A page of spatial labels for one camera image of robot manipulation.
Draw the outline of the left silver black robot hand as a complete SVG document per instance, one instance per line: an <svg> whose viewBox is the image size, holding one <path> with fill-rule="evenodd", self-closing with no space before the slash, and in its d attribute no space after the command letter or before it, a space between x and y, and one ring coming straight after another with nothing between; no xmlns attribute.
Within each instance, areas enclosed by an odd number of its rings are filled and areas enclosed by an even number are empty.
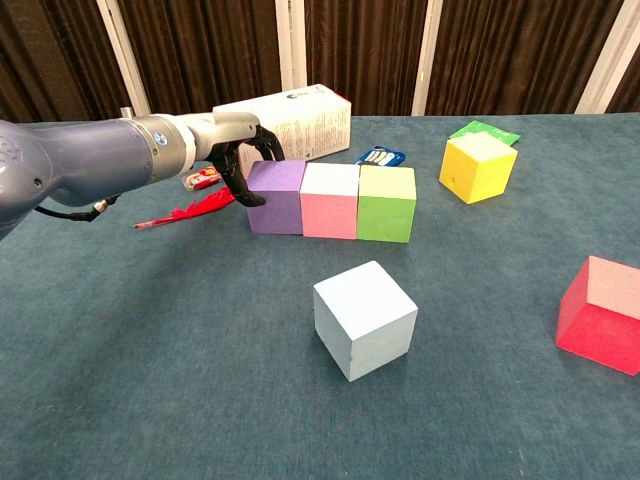
<svg viewBox="0 0 640 480"><path fill-rule="evenodd" d="M267 161L285 158L277 136L247 112L182 115L196 146L196 160L213 165L233 197L245 207L259 207L266 200L249 190L239 160L239 146L253 146Z"/></svg>

